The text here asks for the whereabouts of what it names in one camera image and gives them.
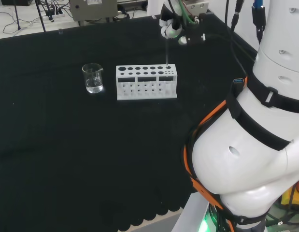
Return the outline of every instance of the white floor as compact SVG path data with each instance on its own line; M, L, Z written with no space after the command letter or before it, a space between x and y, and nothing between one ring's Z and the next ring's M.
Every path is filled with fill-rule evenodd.
M69 0L63 0L60 1L60 4L66 4ZM45 15L45 12L43 11L42 6L39 6L41 9L41 14ZM7 12L11 14L14 19L16 19L15 12L14 12L14 6L3 6L0 0L0 12ZM50 30L58 30L58 29L66 29L66 28L73 28L78 27L78 23L74 22L74 20L66 14L65 11L64 17L55 18L54 22L50 22L47 17L44 17L44 24L46 31ZM35 5L35 1L33 0L30 6L17 6L17 13L19 19L25 20L25 21L33 21L34 19L39 17L37 7ZM130 14L130 17L132 18L133 11L128 12ZM134 18L138 17L144 17L147 16L147 12L136 10L134 14ZM11 34L5 34L3 33L3 28L7 25L13 23L12 17L10 17L8 14L0 13L0 39L1 38L7 38L7 37L13 37L13 36L19 36L19 35L25 35L25 34L32 34L37 32L43 32L42 25L40 23L40 20L37 19L35 22L23 22L20 21L20 27L21 30L17 31L15 33ZM4 32L14 32L17 30L17 23L13 23L6 27Z

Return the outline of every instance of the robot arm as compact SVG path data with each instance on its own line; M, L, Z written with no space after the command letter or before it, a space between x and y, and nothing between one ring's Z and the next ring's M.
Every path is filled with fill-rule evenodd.
M199 15L207 12L208 4L204 0L165 0L160 17L162 36L173 39L183 29L195 28L199 24Z

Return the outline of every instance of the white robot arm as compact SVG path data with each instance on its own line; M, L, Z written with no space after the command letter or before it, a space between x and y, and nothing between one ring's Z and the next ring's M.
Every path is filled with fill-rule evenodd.
M165 1L160 20L165 38L189 26L186 2L180 1ZM267 211L299 181L299 0L272 0L266 28L265 18L257 17L264 11L260 2L252 10L262 43L247 87L222 103L217 118L204 121L211 126L193 135L185 163L205 192L219 195L224 209L242 218L231 222L235 232L266 232Z
M199 15L207 12L208 4L205 0L165 0L160 16L162 36L173 39L183 29L197 26Z

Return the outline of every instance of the power strip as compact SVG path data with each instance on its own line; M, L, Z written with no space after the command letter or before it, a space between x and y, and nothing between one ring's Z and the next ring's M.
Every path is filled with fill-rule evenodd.
M65 17L66 15L62 12L62 14L54 14L52 15L53 18L61 18L61 17Z

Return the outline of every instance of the black table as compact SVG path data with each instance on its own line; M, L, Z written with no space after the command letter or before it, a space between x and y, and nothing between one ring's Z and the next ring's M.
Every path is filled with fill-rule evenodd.
M205 25L227 37L214 15ZM242 72L226 40L173 40L178 98L116 100L116 65L164 61L152 17L0 40L0 232L115 232L185 206L185 139ZM96 96L89 62L105 70Z

